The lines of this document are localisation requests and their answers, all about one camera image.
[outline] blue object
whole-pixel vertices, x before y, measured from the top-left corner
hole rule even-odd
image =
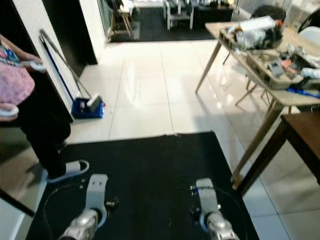
[[[81,102],[86,104],[89,101],[88,98],[77,97],[72,104],[71,113],[75,119],[96,119],[103,118],[105,113],[105,104],[103,101],[100,102],[95,111],[90,112],[87,108],[81,108]]]
[[[51,55],[51,53],[50,53],[50,51],[49,51],[48,45],[46,44],[46,42],[45,42],[45,40],[44,40],[44,38],[43,38],[42,36],[39,36],[39,39],[40,39],[40,41],[41,41],[44,49],[46,50],[46,53],[48,54],[48,56],[49,56],[49,58],[50,58],[50,60],[51,60],[51,62],[52,62],[52,64],[53,64],[53,67],[54,67],[56,73],[59,75],[60,80],[62,81],[62,83],[63,83],[63,85],[64,85],[67,93],[69,94],[69,96],[70,96],[70,98],[71,98],[71,100],[72,100],[72,102],[73,102],[73,101],[74,101],[74,98],[72,97],[72,94],[71,94],[71,92],[69,91],[69,88],[68,88],[68,86],[67,86],[64,78],[62,77],[62,75],[61,75],[61,73],[60,73],[60,71],[59,71],[59,68],[58,68],[56,62],[54,61],[54,58],[52,57],[52,55]]]
[[[303,89],[296,89],[296,88],[293,88],[293,87],[288,87],[286,90],[288,92],[291,92],[291,93],[301,94],[301,95],[310,96],[310,97],[314,97],[314,98],[320,99],[320,93],[313,94],[313,93],[310,93],[310,92],[305,91]]]

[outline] white slipper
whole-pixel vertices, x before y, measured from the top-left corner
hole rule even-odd
[[[85,169],[81,170],[81,165],[80,163],[84,163],[86,164]],[[71,161],[71,162],[67,162],[65,164],[65,174],[56,178],[49,178],[49,176],[46,177],[46,181],[49,184],[54,184],[57,182],[60,182],[62,180],[65,180],[67,178],[71,178],[77,175],[81,175],[84,174],[86,171],[89,170],[89,162],[85,161],[85,160],[78,160],[78,161]]]

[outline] black chair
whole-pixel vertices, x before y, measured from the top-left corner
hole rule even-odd
[[[320,28],[320,8],[314,11],[306,20],[301,24],[298,33],[307,27],[318,27]]]
[[[271,6],[271,5],[263,5],[258,7],[253,14],[251,15],[250,19],[256,19],[264,16],[270,16],[274,20],[281,20],[282,22],[286,19],[286,11],[278,6]],[[223,61],[223,65],[226,63],[229,54],[226,56],[225,60]]]

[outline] black pants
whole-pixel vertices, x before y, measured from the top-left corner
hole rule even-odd
[[[17,107],[21,130],[31,143],[42,167],[50,177],[63,175],[66,165],[61,161],[55,144],[63,142],[70,135],[70,124],[62,122],[51,113],[35,91]]]

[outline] mop handle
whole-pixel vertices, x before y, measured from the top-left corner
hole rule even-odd
[[[77,74],[74,72],[74,70],[71,68],[71,66],[67,63],[67,61],[64,59],[64,57],[60,54],[59,50],[57,49],[57,47],[55,46],[55,44],[51,41],[51,39],[49,38],[49,36],[47,35],[47,33],[45,32],[45,30],[40,29],[40,34],[48,41],[48,43],[51,45],[52,49],[59,55],[59,57],[61,58],[61,60],[64,62],[64,64],[67,66],[67,68],[71,71],[74,79],[81,85],[81,87],[84,89],[84,91],[86,92],[86,94],[88,94],[88,96],[91,98],[90,93],[87,91],[87,89],[85,88],[85,86],[82,84],[82,82],[80,81],[79,77],[77,76]]]
[[[54,67],[54,69],[56,70],[56,72],[58,73],[58,75],[59,75],[59,77],[60,77],[60,79],[61,79],[61,81],[62,81],[62,83],[63,83],[63,85],[64,85],[64,87],[65,87],[65,89],[66,89],[66,91],[68,92],[68,94],[69,94],[72,102],[74,102],[75,100],[74,100],[74,98],[72,97],[72,94],[71,94],[71,92],[70,92],[70,90],[69,90],[69,88],[68,88],[68,86],[67,86],[64,78],[62,77],[62,75],[61,75],[61,73],[60,73],[60,71],[59,71],[59,69],[58,69],[57,64],[55,63],[54,58],[52,57],[52,55],[51,55],[51,53],[50,53],[50,51],[49,51],[49,48],[48,48],[48,46],[47,46],[47,44],[46,44],[43,36],[39,36],[39,39],[40,39],[40,41],[41,41],[44,49],[46,50],[46,53],[48,54],[48,56],[49,56],[49,58],[50,58],[50,60],[51,60],[51,62],[52,62],[52,64],[53,64],[53,67]]]

